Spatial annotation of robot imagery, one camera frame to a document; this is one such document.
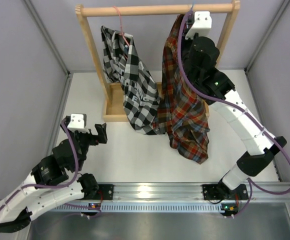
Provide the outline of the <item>blue wire hanger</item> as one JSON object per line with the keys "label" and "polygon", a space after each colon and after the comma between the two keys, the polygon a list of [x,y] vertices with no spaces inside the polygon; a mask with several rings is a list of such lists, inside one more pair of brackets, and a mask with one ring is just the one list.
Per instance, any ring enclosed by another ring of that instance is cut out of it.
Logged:
{"label": "blue wire hanger", "polygon": [[196,4],[196,0],[192,0],[192,5],[190,7],[189,12],[194,12],[194,6],[195,6],[195,4]]}

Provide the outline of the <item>red brown plaid shirt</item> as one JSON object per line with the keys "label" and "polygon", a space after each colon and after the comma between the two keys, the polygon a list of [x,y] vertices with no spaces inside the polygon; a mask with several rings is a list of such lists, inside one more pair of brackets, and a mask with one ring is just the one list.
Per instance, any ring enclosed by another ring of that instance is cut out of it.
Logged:
{"label": "red brown plaid shirt", "polygon": [[178,64],[178,35],[183,15],[177,16],[162,54],[161,100],[152,125],[167,134],[169,146],[198,164],[208,159],[208,125],[204,101],[187,85]]}

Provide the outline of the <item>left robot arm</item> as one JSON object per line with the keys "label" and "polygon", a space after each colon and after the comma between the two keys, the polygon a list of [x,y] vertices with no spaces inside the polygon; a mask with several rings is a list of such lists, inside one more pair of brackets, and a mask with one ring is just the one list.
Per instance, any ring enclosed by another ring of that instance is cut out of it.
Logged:
{"label": "left robot arm", "polygon": [[70,130],[60,124],[67,138],[52,149],[8,196],[0,200],[0,233],[14,233],[26,228],[39,216],[75,200],[92,200],[100,187],[91,173],[81,174],[91,146],[106,144],[107,125]]}

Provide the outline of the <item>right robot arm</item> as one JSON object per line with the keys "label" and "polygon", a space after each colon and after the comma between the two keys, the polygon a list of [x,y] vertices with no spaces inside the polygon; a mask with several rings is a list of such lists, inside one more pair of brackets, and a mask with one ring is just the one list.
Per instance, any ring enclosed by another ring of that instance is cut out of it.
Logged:
{"label": "right robot arm", "polygon": [[205,36],[211,26],[210,21],[202,23],[199,19],[181,24],[177,57],[181,75],[190,89],[226,120],[246,148],[217,184],[218,194],[228,199],[240,184],[262,172],[278,153],[285,156],[287,140],[274,136],[255,119],[233,82],[216,68],[220,51]]}

